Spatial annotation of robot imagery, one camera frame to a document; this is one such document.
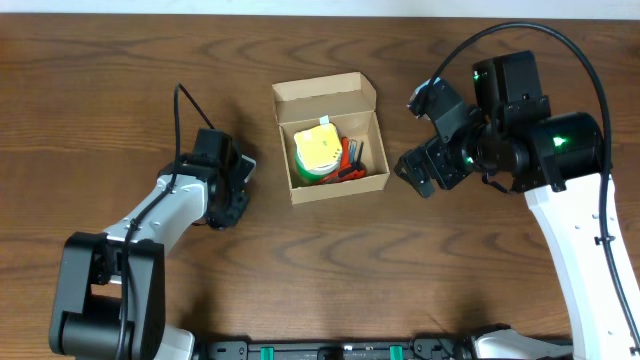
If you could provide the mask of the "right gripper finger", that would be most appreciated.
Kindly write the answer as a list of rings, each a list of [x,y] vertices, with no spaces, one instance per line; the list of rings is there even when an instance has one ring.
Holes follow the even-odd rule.
[[[429,142],[462,143],[470,133],[475,106],[467,104],[463,97],[446,81],[436,84],[437,99],[426,108],[426,118],[435,129]]]
[[[408,183],[422,198],[429,198],[436,191],[434,182],[447,190],[444,162],[425,147],[417,147],[404,153],[394,166],[395,174]]]

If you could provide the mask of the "green tape roll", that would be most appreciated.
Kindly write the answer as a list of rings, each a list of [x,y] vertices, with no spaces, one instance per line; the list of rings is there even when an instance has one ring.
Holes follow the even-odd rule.
[[[308,170],[304,167],[299,152],[296,152],[295,154],[295,161],[300,177],[309,184],[317,183],[324,177],[328,176],[330,173],[337,170],[340,165],[340,161],[337,160],[332,164]]]

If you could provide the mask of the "red black stapler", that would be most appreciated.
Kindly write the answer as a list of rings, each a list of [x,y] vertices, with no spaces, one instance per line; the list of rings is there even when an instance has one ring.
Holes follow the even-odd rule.
[[[363,142],[358,142],[356,140],[349,140],[344,137],[342,139],[343,145],[343,153],[341,158],[341,169],[349,166],[363,167],[361,158],[363,153]]]

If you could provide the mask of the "red utility knife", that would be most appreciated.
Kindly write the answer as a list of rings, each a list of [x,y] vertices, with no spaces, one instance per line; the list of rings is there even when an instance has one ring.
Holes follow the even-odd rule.
[[[341,183],[344,181],[361,179],[366,176],[366,170],[362,167],[349,166],[335,171],[317,182],[317,185]]]

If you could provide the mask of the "brown cardboard box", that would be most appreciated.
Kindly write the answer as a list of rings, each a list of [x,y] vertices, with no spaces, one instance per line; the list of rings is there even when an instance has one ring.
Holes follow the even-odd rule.
[[[272,86],[291,202],[296,204],[381,191],[390,168],[376,115],[377,93],[359,72],[276,83]],[[356,155],[366,170],[361,179],[313,185],[298,170],[294,134],[327,116],[340,136],[364,146]]]

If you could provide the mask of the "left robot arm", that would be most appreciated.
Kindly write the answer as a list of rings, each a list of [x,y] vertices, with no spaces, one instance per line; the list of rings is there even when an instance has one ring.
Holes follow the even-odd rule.
[[[152,192],[100,233],[65,242],[49,346],[75,359],[190,359],[195,336],[166,322],[165,258],[198,221],[238,223],[256,162],[227,133],[200,129],[191,152],[158,173]]]

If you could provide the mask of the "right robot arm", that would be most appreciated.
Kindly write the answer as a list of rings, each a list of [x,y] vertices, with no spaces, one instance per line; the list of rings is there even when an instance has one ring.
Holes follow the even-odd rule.
[[[417,87],[409,102],[434,136],[400,157],[396,174],[421,196],[450,190],[472,173],[487,185],[512,178],[545,237],[569,313],[569,344],[496,325],[460,340],[458,359],[635,359],[639,288],[612,195],[601,195],[604,139],[584,112],[553,115],[534,55],[476,63],[467,104],[444,79]]]

